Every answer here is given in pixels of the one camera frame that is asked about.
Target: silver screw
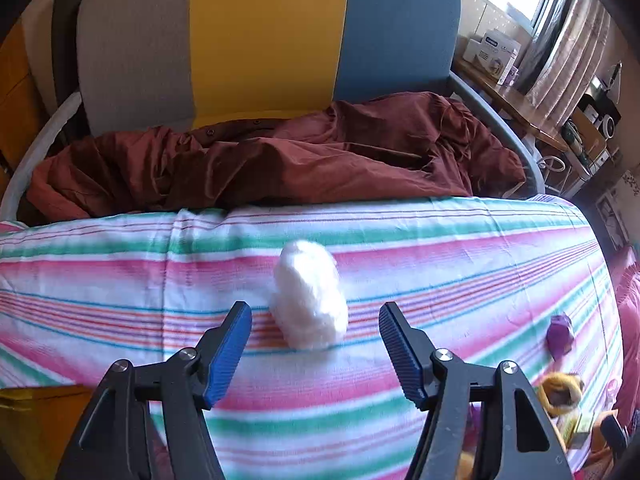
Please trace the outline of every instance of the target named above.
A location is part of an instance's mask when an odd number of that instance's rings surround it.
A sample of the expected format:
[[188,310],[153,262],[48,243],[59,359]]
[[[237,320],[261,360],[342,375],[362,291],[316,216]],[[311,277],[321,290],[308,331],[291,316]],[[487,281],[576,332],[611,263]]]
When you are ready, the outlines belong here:
[[453,354],[446,348],[438,348],[436,350],[436,359],[438,361],[451,361],[453,359]]
[[502,363],[502,369],[506,374],[514,374],[518,371],[518,365],[513,361],[505,361]]
[[180,355],[180,359],[184,359],[185,361],[191,361],[196,355],[198,355],[198,351],[195,348],[191,348],[187,346],[187,348],[183,348],[178,352]]
[[111,365],[112,372],[123,372],[127,368],[129,368],[129,362],[126,359],[118,359]]

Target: blue headboard panel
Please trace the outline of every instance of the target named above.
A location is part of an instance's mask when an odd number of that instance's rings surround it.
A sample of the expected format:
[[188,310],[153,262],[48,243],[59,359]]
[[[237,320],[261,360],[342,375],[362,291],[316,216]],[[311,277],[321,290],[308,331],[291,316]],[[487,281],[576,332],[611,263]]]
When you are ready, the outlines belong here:
[[460,0],[347,0],[334,99],[444,93]]

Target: headboard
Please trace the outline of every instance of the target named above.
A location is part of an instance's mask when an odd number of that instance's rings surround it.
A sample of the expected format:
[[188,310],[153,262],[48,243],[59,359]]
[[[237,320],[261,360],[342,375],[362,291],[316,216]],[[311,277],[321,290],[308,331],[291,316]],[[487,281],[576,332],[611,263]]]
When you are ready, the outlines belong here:
[[79,86],[94,135],[443,92],[459,20],[460,0],[82,0]]

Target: gray curtain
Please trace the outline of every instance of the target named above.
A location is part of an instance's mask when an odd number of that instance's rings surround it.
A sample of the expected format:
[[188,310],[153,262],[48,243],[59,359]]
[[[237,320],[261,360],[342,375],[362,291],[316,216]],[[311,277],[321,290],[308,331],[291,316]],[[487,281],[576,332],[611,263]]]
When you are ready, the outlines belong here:
[[533,40],[520,62],[520,77],[516,82],[516,88],[521,94],[531,90],[549,60],[569,13],[571,1],[549,1],[545,13],[538,22]]

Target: brown blanket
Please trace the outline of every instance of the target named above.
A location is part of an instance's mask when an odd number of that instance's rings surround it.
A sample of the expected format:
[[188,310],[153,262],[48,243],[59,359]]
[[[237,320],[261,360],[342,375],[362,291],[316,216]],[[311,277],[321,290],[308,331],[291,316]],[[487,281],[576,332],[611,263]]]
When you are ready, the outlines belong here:
[[180,208],[500,196],[518,157],[462,104],[429,92],[335,102],[291,120],[166,127],[73,143],[34,171],[50,221]]

